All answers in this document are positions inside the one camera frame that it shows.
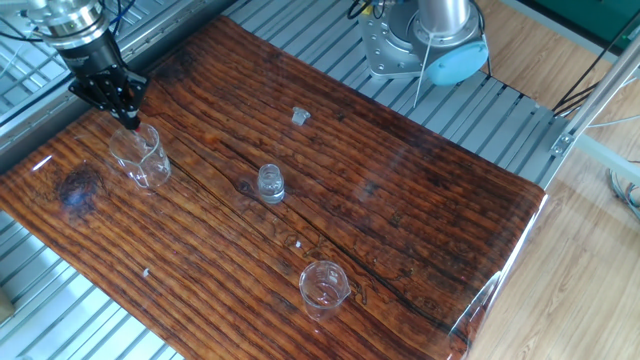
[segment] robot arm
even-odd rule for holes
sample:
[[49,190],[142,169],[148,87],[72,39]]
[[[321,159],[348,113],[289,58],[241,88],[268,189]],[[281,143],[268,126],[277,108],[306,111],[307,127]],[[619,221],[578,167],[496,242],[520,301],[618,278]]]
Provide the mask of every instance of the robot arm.
[[122,60],[101,1],[0,0],[0,13],[16,12],[38,27],[34,34],[56,49],[74,73],[72,93],[110,111],[125,128],[138,128],[136,115],[149,79]]

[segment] wooden floor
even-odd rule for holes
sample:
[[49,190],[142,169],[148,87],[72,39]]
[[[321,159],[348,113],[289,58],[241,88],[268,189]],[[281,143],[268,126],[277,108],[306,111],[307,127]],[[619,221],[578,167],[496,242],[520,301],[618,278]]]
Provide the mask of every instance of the wooden floor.
[[[495,76],[552,107],[595,55],[499,0],[480,0]],[[600,64],[584,87],[610,64]],[[596,122],[640,114],[640,81]],[[587,133],[640,159],[640,121]],[[573,151],[494,304],[471,359],[640,359],[640,222],[609,190],[605,167]]]

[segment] wire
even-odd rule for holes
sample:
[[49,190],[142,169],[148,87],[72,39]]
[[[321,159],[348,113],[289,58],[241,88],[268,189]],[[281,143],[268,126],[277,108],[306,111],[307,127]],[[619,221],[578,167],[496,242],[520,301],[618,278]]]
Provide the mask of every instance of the wire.
[[632,117],[628,117],[628,118],[624,118],[624,119],[620,119],[620,120],[615,120],[615,121],[609,121],[609,122],[602,123],[602,124],[589,125],[589,126],[587,126],[587,128],[588,129],[592,129],[592,128],[596,128],[596,127],[605,127],[605,126],[620,124],[620,123],[623,123],[623,122],[632,121],[632,120],[636,120],[636,119],[640,119],[640,115],[636,115],[636,116],[632,116]]
[[109,23],[109,25],[113,25],[116,22],[119,22],[120,20],[122,20],[122,17],[125,16],[127,14],[127,12],[129,12],[129,9],[131,9],[131,7],[133,6],[133,4],[136,2],[136,0],[131,0],[129,2],[129,5],[127,5],[127,7],[124,8],[124,10],[122,11],[118,11],[118,16],[116,16],[113,20],[111,20],[111,23]]
[[384,10],[387,7],[387,0],[382,0],[382,11],[380,12],[380,15],[376,15],[376,9],[378,8],[377,6],[373,7],[373,10],[371,10],[371,12],[373,13],[373,17],[376,19],[380,19],[382,18],[382,15],[384,15]]
[[[122,14],[122,0],[118,0],[118,16],[120,16],[120,14]],[[120,27],[120,22],[122,21],[122,18],[120,18],[117,22],[116,22],[116,26],[113,28],[113,34],[117,34],[118,33],[118,28]]]
[[8,39],[23,41],[23,42],[31,42],[31,43],[42,42],[42,39],[30,39],[30,38],[28,38],[28,37],[26,37],[24,35],[22,37],[19,37],[19,36],[9,35],[9,34],[7,34],[5,32],[2,32],[2,31],[0,31],[0,36],[6,37]]
[[422,77],[424,76],[424,68],[427,65],[427,60],[429,59],[429,51],[431,50],[431,39],[433,36],[429,35],[429,43],[427,44],[427,51],[424,54],[424,60],[422,60],[422,71],[420,71],[420,80],[418,80],[418,89],[416,90],[416,99],[413,100],[413,107],[415,108],[418,104],[418,95],[420,95],[420,85],[422,84]]
[[633,215],[635,215],[636,218],[638,218],[638,220],[640,221],[640,206],[638,206],[638,203],[633,200],[633,197],[631,196],[633,190],[637,189],[638,187],[635,184],[629,184],[626,191],[623,191],[622,186],[620,185],[620,181],[618,180],[618,175],[611,169],[607,169],[607,174],[609,177],[609,187],[613,191],[614,195],[625,205],[627,205]]
[[587,75],[591,72],[591,70],[593,70],[593,68],[595,68],[596,64],[598,64],[598,62],[600,62],[600,60],[604,57],[604,55],[606,53],[609,52],[609,50],[611,50],[611,48],[613,48],[613,46],[615,45],[615,43],[620,39],[620,37],[622,37],[622,35],[627,31],[627,29],[633,25],[633,23],[638,19],[638,17],[640,17],[640,10],[638,10],[636,12],[636,14],[622,27],[622,29],[616,34],[616,36],[613,38],[613,40],[609,43],[609,45],[602,50],[602,52],[600,52],[600,54],[598,55],[598,57],[593,61],[593,63],[591,63],[591,65],[589,66],[589,68],[587,68],[587,70],[582,74],[582,76],[580,76],[580,78],[578,79],[578,81],[576,81],[575,84],[573,84],[573,86],[571,86],[571,88],[569,89],[569,91],[567,91],[566,94],[564,94],[564,96],[562,97],[562,99],[560,99],[560,101],[558,101],[558,103],[556,104],[556,106],[552,109],[552,111],[556,112],[556,110],[558,110],[562,105],[566,104],[568,101],[567,98],[569,97],[569,95],[571,95],[571,93],[578,87],[578,85],[580,85],[580,83],[582,82],[582,80],[584,80]]
[[372,1],[373,0],[364,0],[364,3],[356,10],[356,7],[360,4],[360,0],[353,0],[353,3],[349,6],[349,10],[347,10],[347,19],[353,20],[357,18],[358,15],[362,14],[362,12],[371,5]]
[[[30,38],[32,34],[33,34],[33,30],[31,31],[27,39]],[[25,44],[27,44],[27,42],[23,42],[22,44],[20,44],[15,54],[13,54],[13,57],[11,58],[11,60],[9,60],[9,62],[7,63],[7,66],[5,66],[2,72],[0,73],[0,79],[4,76],[4,74],[7,73],[7,71],[9,71],[9,68],[11,67],[13,62],[18,58],[18,53],[20,52],[20,50],[22,50]]]
[[[485,32],[486,22],[484,19],[484,13],[482,12],[482,9],[480,9],[480,5],[478,5],[475,0],[471,0],[471,4],[473,4],[473,6],[478,11],[478,27],[480,28],[480,35],[482,35],[482,40],[484,41],[485,46],[487,47],[487,49],[489,49],[487,33]],[[489,56],[487,57],[487,72],[489,73],[489,76],[493,77],[493,67],[491,66],[491,52],[489,52]]]
[[[627,86],[627,85],[631,84],[632,82],[634,82],[634,81],[636,81],[636,80],[638,80],[638,78],[637,78],[637,77],[635,77],[635,76],[634,76],[634,77],[632,77],[631,79],[628,79],[628,80],[627,80],[627,81],[625,81],[622,85],[620,85],[620,89],[622,89],[623,87],[625,87],[625,86]],[[579,95],[582,95],[582,94],[586,93],[588,90],[593,90],[593,89],[595,89],[595,87],[596,87],[597,85],[598,85],[598,83],[595,83],[595,84],[593,84],[593,85],[589,86],[588,88],[586,88],[586,89],[584,89],[584,90],[580,91],[579,93],[577,93],[577,94],[575,94],[575,95],[572,95],[571,97],[569,97],[569,98],[567,99],[567,101],[575,99],[577,96],[579,96]],[[565,107],[564,109],[562,109],[562,110],[559,110],[559,111],[555,112],[555,113],[554,113],[554,116],[562,116],[562,117],[569,116],[569,114],[571,114],[572,112],[574,112],[574,111],[576,111],[576,110],[579,110],[579,109],[582,107],[582,105],[575,106],[575,107],[571,107],[571,106],[574,106],[574,105],[576,105],[576,104],[580,103],[582,100],[584,100],[584,99],[586,99],[587,97],[589,97],[589,95],[591,95],[591,92],[589,92],[589,93],[586,95],[586,97],[584,97],[584,96],[583,96],[583,97],[581,97],[581,98],[580,98],[580,100],[575,101],[575,102],[573,102],[571,105],[569,105],[569,106]]]
[[577,110],[577,108],[580,107],[580,106],[577,106],[577,105],[579,105],[584,100],[586,100],[589,97],[589,95],[591,95],[591,93],[588,93],[586,95],[582,95],[578,100],[576,100],[576,101],[572,102],[571,104],[565,106],[561,110],[558,110],[558,111],[554,112],[553,116],[558,116],[558,115],[564,114],[564,113],[571,114],[572,112]]

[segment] wooden table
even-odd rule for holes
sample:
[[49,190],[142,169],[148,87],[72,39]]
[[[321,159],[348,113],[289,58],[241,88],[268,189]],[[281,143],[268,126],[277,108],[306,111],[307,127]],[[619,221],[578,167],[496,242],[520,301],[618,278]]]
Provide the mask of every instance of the wooden table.
[[[140,118],[171,158],[156,191],[91,111],[0,178],[0,207],[192,359],[459,358],[545,197],[226,18],[154,70]],[[266,163],[278,205],[257,194]],[[321,323],[298,290],[316,259],[352,288]]]

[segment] small glass cup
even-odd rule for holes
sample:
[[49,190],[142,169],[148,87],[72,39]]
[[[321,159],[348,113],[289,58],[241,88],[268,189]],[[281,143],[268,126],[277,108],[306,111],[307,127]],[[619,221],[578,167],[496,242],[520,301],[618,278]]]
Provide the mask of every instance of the small glass cup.
[[316,261],[300,275],[300,293],[309,317],[322,321],[338,312],[351,288],[340,266],[331,261]]
[[280,169],[267,164],[258,172],[258,191],[262,200],[268,204],[277,204],[284,198],[284,179]]
[[109,150],[124,172],[141,188],[155,188],[171,175],[169,158],[156,129],[140,124],[138,130],[120,128],[109,141]]

